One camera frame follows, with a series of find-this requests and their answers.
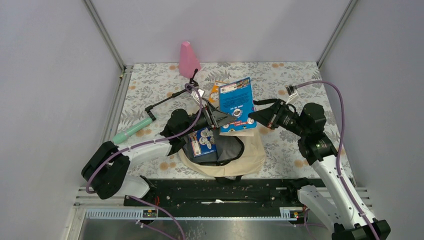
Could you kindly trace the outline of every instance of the mint green handle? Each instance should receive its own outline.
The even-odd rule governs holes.
[[[121,144],[121,143],[125,142],[129,137],[134,135],[136,132],[140,131],[141,129],[143,129],[147,125],[151,124],[152,122],[153,122],[153,120],[150,117],[143,119],[141,122],[139,122],[136,125],[128,128],[127,130],[116,134],[112,138],[112,142],[114,144]]]

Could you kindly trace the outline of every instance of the gray wall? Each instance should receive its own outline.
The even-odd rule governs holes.
[[[0,23],[0,239],[57,240],[119,70],[81,0],[2,0]]]
[[[317,61],[349,0],[93,0],[127,64]]]
[[[393,240],[424,235],[423,9],[422,0],[360,1],[321,69],[344,97],[354,175]]]

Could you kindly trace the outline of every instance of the cartoon picture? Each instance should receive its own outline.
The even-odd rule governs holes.
[[[234,117],[240,117],[240,115],[242,115],[242,110],[241,109],[238,109],[238,108],[236,108],[235,110],[234,110],[234,112],[232,112],[232,114],[234,115]]]
[[[206,138],[206,137],[201,137],[200,139],[199,139],[199,143],[201,144],[201,145],[205,145],[206,143],[208,143],[209,141],[208,141],[208,139]]]
[[[200,136],[202,137],[202,138],[207,138],[207,137],[209,137],[209,131],[208,131],[208,129],[203,129],[201,132],[200,132]]]
[[[220,98],[219,96],[220,96],[220,95],[219,95],[217,92],[213,92],[213,93],[210,95],[210,98],[211,98],[212,100],[214,100],[215,102],[218,102],[218,99]]]

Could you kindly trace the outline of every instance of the blue packaging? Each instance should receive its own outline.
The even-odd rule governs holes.
[[[250,77],[219,87],[219,110],[237,117],[236,121],[222,126],[221,133],[256,127],[256,121],[248,116],[255,111]]]
[[[194,157],[210,154],[217,151],[215,146],[214,132],[205,127],[188,135],[193,148]]]

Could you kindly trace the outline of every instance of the tag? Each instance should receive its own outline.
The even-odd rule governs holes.
[[[194,156],[200,155],[202,152],[200,151],[200,146],[198,141],[192,141],[191,146],[193,147]]]
[[[237,84],[235,84],[235,83],[229,84],[229,85],[226,85],[226,86],[222,86],[220,88],[222,94],[234,91],[236,89],[237,89]]]
[[[203,97],[203,94],[205,93],[205,91],[203,91],[200,88],[198,88],[197,90],[200,94],[200,97]],[[194,91],[194,90],[191,91],[191,96],[194,98],[194,100],[196,100],[197,103],[199,103],[199,97],[198,97],[198,94],[196,93],[196,91]]]

